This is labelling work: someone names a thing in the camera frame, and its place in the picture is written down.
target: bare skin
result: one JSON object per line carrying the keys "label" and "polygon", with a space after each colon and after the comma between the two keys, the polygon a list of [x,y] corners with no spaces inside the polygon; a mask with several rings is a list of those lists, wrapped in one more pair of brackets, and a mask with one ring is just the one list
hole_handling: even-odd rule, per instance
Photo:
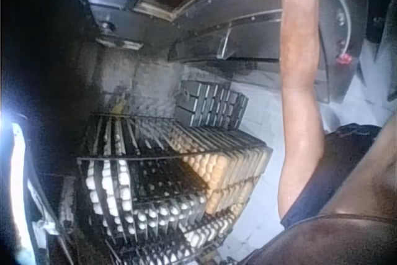
{"label": "bare skin", "polygon": [[[319,62],[318,0],[282,0],[280,60],[285,159],[279,185],[283,218],[324,151],[314,94]],[[397,118],[393,116],[321,214],[397,218]]]}

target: tiled floor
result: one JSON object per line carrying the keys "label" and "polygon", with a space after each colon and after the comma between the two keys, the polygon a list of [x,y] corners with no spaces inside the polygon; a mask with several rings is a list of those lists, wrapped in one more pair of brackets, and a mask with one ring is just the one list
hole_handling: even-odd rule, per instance
{"label": "tiled floor", "polygon": [[[362,64],[364,68],[375,67],[369,43],[365,44]],[[355,77],[342,104],[321,104],[324,129],[331,132],[352,122],[382,126],[395,111],[396,102],[385,100],[384,92],[379,90],[382,76],[378,77],[379,80],[366,82],[366,86]],[[284,158],[284,139],[280,94],[243,83],[232,83],[232,88],[249,97],[240,129],[264,140],[274,150],[248,206],[219,249],[223,258],[231,256],[241,260],[283,230],[277,213],[277,188]]]}

